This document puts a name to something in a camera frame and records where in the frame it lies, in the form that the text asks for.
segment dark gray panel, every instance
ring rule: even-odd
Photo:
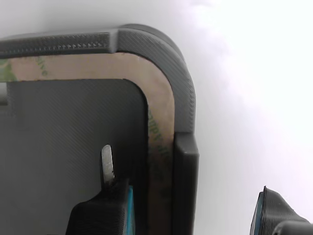
[[[72,208],[100,191],[100,151],[130,176],[145,234],[147,105],[127,80],[8,83],[0,114],[0,233],[65,234]]]

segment gray plastic rim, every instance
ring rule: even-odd
[[[0,59],[126,52],[154,63],[169,80],[175,100],[175,132],[194,132],[196,97],[182,53],[166,35],[144,25],[80,34],[28,34],[0,40]]]

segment black rubber edge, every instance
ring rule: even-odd
[[[117,30],[0,41],[0,58],[116,52]]]
[[[272,235],[275,227],[285,220],[307,222],[300,217],[277,192],[264,187],[259,235]]]
[[[192,79],[177,46],[158,30],[137,25],[106,32],[47,35],[31,34],[0,41],[0,59],[60,54],[127,52],[154,63],[168,78],[175,99],[175,131],[194,132],[196,96]]]
[[[142,25],[142,24],[125,24],[123,26],[121,26],[120,28],[132,28],[132,29],[138,29],[138,30],[142,30],[144,32],[148,32],[151,33],[155,36],[157,36],[158,38],[162,39],[163,41],[165,41],[168,45],[170,45],[178,55],[180,55],[180,57],[184,59],[184,56],[182,54],[182,52],[180,51],[179,47],[174,43],[174,41],[167,36],[165,33],[157,30],[156,28],[152,28],[150,26],[147,25]]]
[[[174,141],[172,234],[193,234],[199,153],[194,135],[176,133]]]
[[[313,225],[309,222],[284,221],[276,226],[273,235],[313,235]]]

